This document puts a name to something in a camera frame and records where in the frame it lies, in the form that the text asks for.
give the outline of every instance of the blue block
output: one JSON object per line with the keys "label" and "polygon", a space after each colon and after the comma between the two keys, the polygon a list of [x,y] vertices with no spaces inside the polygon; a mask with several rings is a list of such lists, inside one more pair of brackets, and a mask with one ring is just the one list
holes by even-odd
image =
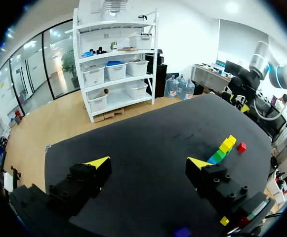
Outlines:
{"label": "blue block", "polygon": [[176,237],[188,237],[188,236],[190,236],[191,232],[186,227],[180,227],[180,228],[176,229],[173,232],[173,234]]}
{"label": "blue block", "polygon": [[210,163],[210,164],[217,164],[217,162],[216,162],[216,160],[214,159],[214,157],[212,156],[212,157],[210,157],[210,159],[209,160],[207,160],[207,162],[208,163]]}

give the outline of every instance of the cardboard box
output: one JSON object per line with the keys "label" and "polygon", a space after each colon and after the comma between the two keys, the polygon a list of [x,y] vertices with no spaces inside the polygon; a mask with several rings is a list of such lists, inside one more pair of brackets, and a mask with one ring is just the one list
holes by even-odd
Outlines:
{"label": "cardboard box", "polygon": [[115,113],[115,114],[123,115],[123,113],[124,113],[124,108],[122,107],[122,108],[116,109],[116,110],[114,110],[114,113]]}
{"label": "cardboard box", "polygon": [[100,121],[104,121],[104,115],[100,114],[100,115],[95,115],[94,116],[94,122],[100,122]]}
{"label": "cardboard box", "polygon": [[109,111],[109,112],[104,113],[104,118],[105,119],[112,118],[114,116],[115,116],[114,111]]}

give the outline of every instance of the shelving unit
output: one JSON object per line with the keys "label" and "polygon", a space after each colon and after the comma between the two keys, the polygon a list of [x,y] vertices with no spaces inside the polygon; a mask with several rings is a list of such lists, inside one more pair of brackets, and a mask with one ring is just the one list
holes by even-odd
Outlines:
{"label": "shelving unit", "polygon": [[[86,106],[87,113],[89,115],[89,118],[91,122],[94,122],[94,116],[115,110],[124,106],[140,103],[143,101],[151,100],[152,104],[154,104],[154,97],[155,97],[155,84],[156,84],[156,68],[157,68],[157,54],[158,54],[158,22],[159,22],[159,11],[156,9],[154,12],[151,12],[147,15],[155,15],[154,21],[152,23],[147,23],[145,21],[142,21],[138,19],[135,22],[125,22],[125,21],[101,21],[101,22],[89,22],[86,24],[79,25],[79,17],[78,17],[78,8],[74,9],[73,13],[73,50],[74,50],[74,58],[75,58],[75,65],[76,65],[76,71],[77,76],[79,79],[79,84],[81,88],[82,97]],[[141,32],[143,32],[144,27],[150,27],[149,33],[153,33],[154,29],[154,49],[153,50],[137,50],[137,51],[117,51],[117,52],[107,52],[104,54],[94,55],[86,58],[81,58],[81,54],[84,52],[81,52],[81,48],[85,44],[85,42],[81,42],[82,37],[90,37],[90,34],[93,34],[94,32],[99,31],[109,31],[111,29],[118,28],[121,31],[123,29],[140,29]],[[118,60],[118,57],[125,58],[127,56],[136,56],[138,55],[143,59],[145,54],[154,54],[154,63],[153,63],[153,73],[152,74],[146,74],[142,76],[130,76],[126,74],[126,77],[124,79],[119,80],[113,80],[110,81],[105,78],[104,83],[94,85],[94,86],[87,86],[85,85],[85,79],[82,74],[83,70],[86,68],[86,66],[89,64],[96,65],[102,64],[103,60],[110,61],[110,60]],[[146,96],[143,98],[133,100],[124,89],[118,88],[118,85],[120,87],[124,86],[125,82],[129,81],[135,81],[135,80],[143,80],[148,79],[148,86],[150,87],[152,91],[152,95],[149,95],[146,93]],[[98,89],[104,89],[109,88],[109,93],[107,96],[107,108],[92,112],[90,104],[88,102],[87,94],[91,91],[98,90]]]}

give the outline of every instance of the glass wall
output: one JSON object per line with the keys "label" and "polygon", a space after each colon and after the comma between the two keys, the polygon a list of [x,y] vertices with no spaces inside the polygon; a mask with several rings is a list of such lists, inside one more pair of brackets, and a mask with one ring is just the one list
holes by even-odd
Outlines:
{"label": "glass wall", "polygon": [[15,89],[26,114],[53,100],[45,76],[41,46],[41,35],[38,35],[10,59]]}
{"label": "glass wall", "polygon": [[20,47],[0,69],[0,96],[9,119],[15,117],[16,109],[24,116],[80,88],[70,30],[72,20],[44,31]]}
{"label": "glass wall", "polygon": [[72,32],[72,21],[44,32],[44,59],[51,88],[55,97],[80,88],[76,75]]}
{"label": "glass wall", "polygon": [[23,114],[17,101],[17,97],[20,99],[20,95],[16,96],[14,92],[8,61],[0,70],[0,97],[2,98],[2,103],[9,120],[15,117],[15,110],[19,110]]}

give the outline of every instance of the paper roll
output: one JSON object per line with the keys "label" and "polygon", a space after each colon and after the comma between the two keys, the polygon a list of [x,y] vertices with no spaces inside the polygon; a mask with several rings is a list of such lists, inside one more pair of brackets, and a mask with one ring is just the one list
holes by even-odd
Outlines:
{"label": "paper roll", "polygon": [[102,96],[104,96],[104,95],[106,95],[106,94],[108,94],[108,93],[109,93],[109,89],[105,88],[104,90],[102,90],[101,92],[99,92],[99,93],[94,97],[94,99],[99,98],[99,97],[102,97]]}

